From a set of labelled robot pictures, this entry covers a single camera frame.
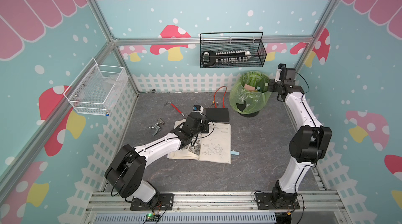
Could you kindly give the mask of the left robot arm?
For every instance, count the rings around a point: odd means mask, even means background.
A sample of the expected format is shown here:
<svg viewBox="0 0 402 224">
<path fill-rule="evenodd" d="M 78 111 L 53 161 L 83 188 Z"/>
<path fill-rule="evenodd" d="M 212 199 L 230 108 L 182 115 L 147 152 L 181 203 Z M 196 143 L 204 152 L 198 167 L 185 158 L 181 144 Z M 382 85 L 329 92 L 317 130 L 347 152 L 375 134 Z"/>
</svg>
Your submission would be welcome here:
<svg viewBox="0 0 402 224">
<path fill-rule="evenodd" d="M 160 139 L 137 147 L 122 146 L 104 175 L 112 185 L 111 196 L 132 197 L 152 207 L 158 205 L 160 193 L 143 179 L 145 169 L 161 157 L 194 143 L 201 133 L 213 132 L 210 123 L 205 114 L 191 112 L 185 122 Z"/>
</svg>

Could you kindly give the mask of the green circuit board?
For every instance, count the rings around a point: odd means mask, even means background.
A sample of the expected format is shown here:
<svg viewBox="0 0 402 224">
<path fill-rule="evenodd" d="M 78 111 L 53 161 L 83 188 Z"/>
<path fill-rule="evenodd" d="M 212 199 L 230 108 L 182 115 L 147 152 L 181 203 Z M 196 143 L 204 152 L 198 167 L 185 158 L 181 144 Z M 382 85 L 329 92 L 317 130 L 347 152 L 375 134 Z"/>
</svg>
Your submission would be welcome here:
<svg viewBox="0 0 402 224">
<path fill-rule="evenodd" d="M 155 222 L 157 223 L 161 219 L 160 214 L 149 213 L 146 215 L 145 222 Z"/>
</svg>

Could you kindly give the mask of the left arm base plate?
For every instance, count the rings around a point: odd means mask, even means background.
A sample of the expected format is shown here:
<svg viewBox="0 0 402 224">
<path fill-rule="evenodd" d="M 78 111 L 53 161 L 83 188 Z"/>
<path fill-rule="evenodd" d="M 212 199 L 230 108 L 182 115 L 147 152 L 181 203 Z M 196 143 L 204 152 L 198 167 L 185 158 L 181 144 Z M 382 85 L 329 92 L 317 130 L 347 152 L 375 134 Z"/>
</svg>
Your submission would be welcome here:
<svg viewBox="0 0 402 224">
<path fill-rule="evenodd" d="M 138 198 L 133 198 L 130 205 L 130 210 L 172 210 L 174 194 L 156 194 L 149 202 L 145 203 Z"/>
</svg>

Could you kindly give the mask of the sketch drawing book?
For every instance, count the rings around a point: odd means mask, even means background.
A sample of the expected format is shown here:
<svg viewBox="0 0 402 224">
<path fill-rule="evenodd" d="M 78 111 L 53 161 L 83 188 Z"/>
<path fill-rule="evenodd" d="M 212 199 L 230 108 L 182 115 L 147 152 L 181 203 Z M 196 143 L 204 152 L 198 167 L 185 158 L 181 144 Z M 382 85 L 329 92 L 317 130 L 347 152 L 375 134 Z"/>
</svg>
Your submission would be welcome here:
<svg viewBox="0 0 402 224">
<path fill-rule="evenodd" d="M 197 160 L 214 163 L 231 163 L 231 125 L 210 123 L 209 133 L 200 133 L 194 145 L 167 155 L 174 160 Z"/>
</svg>

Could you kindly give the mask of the red handled tool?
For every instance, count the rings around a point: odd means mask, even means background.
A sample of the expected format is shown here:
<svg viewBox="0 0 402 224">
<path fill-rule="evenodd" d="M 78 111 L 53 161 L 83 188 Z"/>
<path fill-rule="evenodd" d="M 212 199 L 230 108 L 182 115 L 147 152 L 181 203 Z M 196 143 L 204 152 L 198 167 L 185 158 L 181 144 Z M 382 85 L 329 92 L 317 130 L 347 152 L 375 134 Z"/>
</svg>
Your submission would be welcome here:
<svg viewBox="0 0 402 224">
<path fill-rule="evenodd" d="M 167 106 L 167 105 L 172 106 L 181 116 L 185 117 L 184 113 L 181 112 L 181 111 L 178 109 L 178 107 L 175 106 L 173 103 L 171 103 L 171 102 L 166 102 L 164 105 L 165 105 L 165 106 Z"/>
</svg>

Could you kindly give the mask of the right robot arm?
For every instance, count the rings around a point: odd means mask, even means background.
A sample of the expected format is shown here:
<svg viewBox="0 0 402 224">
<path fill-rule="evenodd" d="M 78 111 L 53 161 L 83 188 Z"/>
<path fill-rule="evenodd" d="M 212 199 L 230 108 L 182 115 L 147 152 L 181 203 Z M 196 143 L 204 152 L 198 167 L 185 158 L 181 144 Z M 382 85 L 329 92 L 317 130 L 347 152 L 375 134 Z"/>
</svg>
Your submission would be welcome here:
<svg viewBox="0 0 402 224">
<path fill-rule="evenodd" d="M 290 162 L 272 189 L 273 201 L 297 197 L 301 181 L 308 170 L 324 158 L 332 137 L 332 130 L 313 115 L 306 92 L 296 85 L 296 75 L 295 69 L 279 64 L 275 79 L 268 85 L 268 91 L 277 93 L 277 100 L 286 104 L 297 127 L 289 144 Z"/>
</svg>

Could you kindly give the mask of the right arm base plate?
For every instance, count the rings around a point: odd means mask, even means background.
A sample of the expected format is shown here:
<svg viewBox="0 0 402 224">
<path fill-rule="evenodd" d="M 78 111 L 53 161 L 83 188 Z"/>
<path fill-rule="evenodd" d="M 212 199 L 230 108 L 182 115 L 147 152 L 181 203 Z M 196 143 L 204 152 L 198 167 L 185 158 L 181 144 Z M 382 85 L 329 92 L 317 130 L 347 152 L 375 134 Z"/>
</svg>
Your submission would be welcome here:
<svg viewBox="0 0 402 224">
<path fill-rule="evenodd" d="M 253 194 L 253 198 L 257 204 L 258 210 L 294 211 L 300 209 L 297 194 L 256 191 Z"/>
</svg>

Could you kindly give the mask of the black flat box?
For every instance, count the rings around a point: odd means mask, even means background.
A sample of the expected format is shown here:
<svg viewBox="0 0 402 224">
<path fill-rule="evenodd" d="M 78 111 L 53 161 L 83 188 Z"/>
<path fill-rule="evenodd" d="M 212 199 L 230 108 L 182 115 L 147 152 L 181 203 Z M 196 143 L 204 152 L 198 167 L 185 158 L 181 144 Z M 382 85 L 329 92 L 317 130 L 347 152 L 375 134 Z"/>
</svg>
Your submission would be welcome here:
<svg viewBox="0 0 402 224">
<path fill-rule="evenodd" d="M 207 108 L 205 109 L 205 115 L 212 122 L 230 121 L 228 108 Z"/>
</svg>

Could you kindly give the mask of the small metal clamp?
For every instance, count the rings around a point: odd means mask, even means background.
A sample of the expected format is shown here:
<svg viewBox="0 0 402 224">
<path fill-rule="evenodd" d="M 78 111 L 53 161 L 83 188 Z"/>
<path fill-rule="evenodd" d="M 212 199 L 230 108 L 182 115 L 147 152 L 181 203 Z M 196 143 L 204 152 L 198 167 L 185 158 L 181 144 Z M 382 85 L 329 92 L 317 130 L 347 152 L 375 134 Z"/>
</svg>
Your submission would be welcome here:
<svg viewBox="0 0 402 224">
<path fill-rule="evenodd" d="M 153 130 L 154 132 L 152 135 L 155 136 L 161 131 L 161 126 L 164 124 L 165 122 L 161 118 L 158 118 L 157 122 L 152 126 L 149 126 L 148 129 Z"/>
</svg>

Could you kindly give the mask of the green bagged trash bin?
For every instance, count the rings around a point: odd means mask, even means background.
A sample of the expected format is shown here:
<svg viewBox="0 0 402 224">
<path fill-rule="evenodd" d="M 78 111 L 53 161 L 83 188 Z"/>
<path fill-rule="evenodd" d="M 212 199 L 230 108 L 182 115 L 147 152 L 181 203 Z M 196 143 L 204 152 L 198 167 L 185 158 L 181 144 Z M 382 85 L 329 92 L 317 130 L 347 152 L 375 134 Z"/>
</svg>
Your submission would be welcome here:
<svg viewBox="0 0 402 224">
<path fill-rule="evenodd" d="M 255 117 L 268 103 L 271 92 L 268 84 L 271 79 L 258 71 L 242 74 L 231 89 L 229 103 L 234 111 L 244 117 Z M 244 88 L 248 84 L 256 88 L 250 92 Z"/>
</svg>

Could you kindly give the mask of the black socket bit holder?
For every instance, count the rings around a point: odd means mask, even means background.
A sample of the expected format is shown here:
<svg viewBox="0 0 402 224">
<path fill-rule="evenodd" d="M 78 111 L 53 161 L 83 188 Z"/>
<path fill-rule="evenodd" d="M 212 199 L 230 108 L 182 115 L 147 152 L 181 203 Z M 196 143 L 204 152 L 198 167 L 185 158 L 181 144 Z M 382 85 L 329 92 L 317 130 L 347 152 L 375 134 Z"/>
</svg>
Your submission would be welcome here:
<svg viewBox="0 0 402 224">
<path fill-rule="evenodd" d="M 212 67 L 214 65 L 238 64 L 247 62 L 251 58 L 251 52 L 245 50 L 214 52 L 204 51 L 201 55 L 201 67 Z"/>
</svg>

